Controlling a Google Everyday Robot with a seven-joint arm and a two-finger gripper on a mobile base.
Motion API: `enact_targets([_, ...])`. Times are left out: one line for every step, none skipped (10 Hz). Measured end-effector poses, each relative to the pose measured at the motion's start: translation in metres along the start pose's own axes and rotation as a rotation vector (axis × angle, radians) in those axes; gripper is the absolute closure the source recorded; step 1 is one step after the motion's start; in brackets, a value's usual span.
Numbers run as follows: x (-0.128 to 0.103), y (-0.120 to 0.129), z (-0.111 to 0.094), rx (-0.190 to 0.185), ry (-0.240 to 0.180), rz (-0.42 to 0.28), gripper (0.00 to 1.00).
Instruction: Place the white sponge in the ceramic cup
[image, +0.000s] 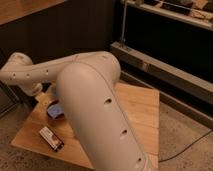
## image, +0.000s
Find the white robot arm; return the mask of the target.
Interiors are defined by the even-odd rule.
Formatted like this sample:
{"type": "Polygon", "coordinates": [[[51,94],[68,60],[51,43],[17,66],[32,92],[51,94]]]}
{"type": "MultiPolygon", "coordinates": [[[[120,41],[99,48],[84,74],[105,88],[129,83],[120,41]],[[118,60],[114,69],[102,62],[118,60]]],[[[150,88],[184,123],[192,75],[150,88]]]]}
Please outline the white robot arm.
{"type": "Polygon", "coordinates": [[[66,120],[95,171],[154,171],[116,96],[120,73],[118,60],[106,51],[39,64],[15,52],[0,68],[0,81],[29,96],[54,82],[66,120]]]}

